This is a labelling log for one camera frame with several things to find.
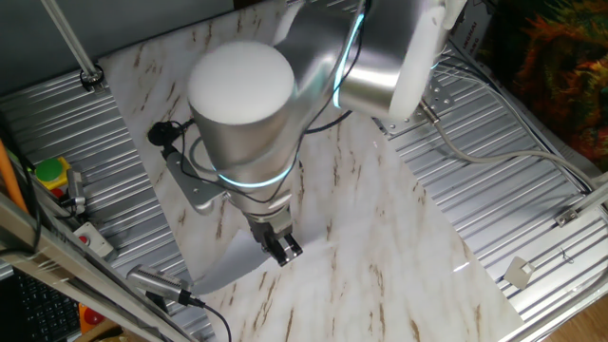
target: metal mounting bracket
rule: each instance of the metal mounting bracket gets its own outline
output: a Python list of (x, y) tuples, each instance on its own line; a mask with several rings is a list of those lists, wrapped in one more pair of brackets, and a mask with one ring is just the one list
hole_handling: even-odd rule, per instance
[(606, 203), (606, 201), (608, 201), (608, 182), (557, 216), (555, 222), (560, 227), (563, 227), (573, 220), (595, 210), (603, 203)]
[[(452, 97), (434, 78), (432, 78), (428, 83), (428, 89), (425, 92), (423, 99), (439, 116), (449, 111), (454, 106), (454, 100)], [(413, 127), (420, 124), (425, 124), (427, 122), (427, 116), (420, 106), (416, 108), (416, 111), (409, 118), (403, 121), (395, 121), (391, 119), (376, 120), (376, 123), (380, 126), (380, 128), (391, 136), (400, 134), (405, 130), (412, 129)]]
[(186, 196), (190, 205), (201, 215), (209, 215), (213, 211), (213, 199), (224, 193), (221, 187), (197, 180), (181, 172), (181, 162), (183, 161), (183, 171), (190, 175), (197, 175), (190, 161), (183, 157), (178, 150), (169, 153), (165, 160), (167, 169), (171, 176), (180, 186), (181, 191)]

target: metal clamp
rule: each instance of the metal clamp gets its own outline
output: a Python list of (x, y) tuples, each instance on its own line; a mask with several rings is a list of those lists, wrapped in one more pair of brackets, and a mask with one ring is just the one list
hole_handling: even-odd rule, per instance
[[(444, 113), (449, 111), (454, 106), (454, 100), (445, 90), (439, 81), (432, 78), (428, 83), (428, 89), (422, 98), (434, 113)], [(395, 136), (406, 130), (412, 129), (420, 124), (424, 124), (427, 121), (427, 116), (421, 106), (416, 108), (416, 111), (412, 115), (403, 120), (395, 121), (391, 119), (375, 120), (380, 126), (382, 131), (386, 134)]]
[(439, 117), (437, 116), (437, 113), (435, 113), (435, 111), (431, 109), (430, 106), (428, 106), (425, 99), (420, 100), (419, 106), (427, 115), (427, 120), (430, 122), (430, 124), (435, 125), (439, 122)]
[(563, 227), (571, 221), (584, 216), (585, 214), (595, 210), (608, 200), (608, 182), (603, 184), (598, 190), (587, 195), (584, 199), (579, 200), (573, 206), (568, 208), (555, 218), (555, 222)]
[(83, 188), (83, 176), (80, 172), (70, 168), (66, 171), (67, 193), (70, 202), (74, 205), (75, 214), (82, 214), (85, 211), (86, 197)]

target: colorful fabric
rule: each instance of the colorful fabric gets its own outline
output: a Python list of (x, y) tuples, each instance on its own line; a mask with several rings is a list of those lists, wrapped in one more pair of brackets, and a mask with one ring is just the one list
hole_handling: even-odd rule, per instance
[(608, 0), (503, 0), (482, 58), (549, 129), (608, 171)]

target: keyboard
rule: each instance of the keyboard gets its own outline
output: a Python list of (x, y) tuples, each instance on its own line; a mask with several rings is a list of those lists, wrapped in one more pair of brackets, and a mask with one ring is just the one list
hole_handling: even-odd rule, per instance
[(22, 272), (14, 276), (30, 341), (61, 341), (80, 329), (76, 301)]

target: robotic arm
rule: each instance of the robotic arm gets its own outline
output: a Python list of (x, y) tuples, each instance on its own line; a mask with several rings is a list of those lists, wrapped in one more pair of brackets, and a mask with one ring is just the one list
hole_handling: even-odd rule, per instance
[(202, 56), (188, 99), (213, 164), (198, 170), (216, 182), (191, 177), (193, 166), (171, 146), (181, 132), (157, 123), (148, 137), (164, 146), (168, 168), (195, 209), (205, 215), (225, 189), (255, 240), (283, 266), (302, 253), (289, 203), (306, 129), (328, 105), (409, 117), (465, 2), (368, 0), (354, 16), (301, 2), (287, 9), (273, 47), (234, 42)]

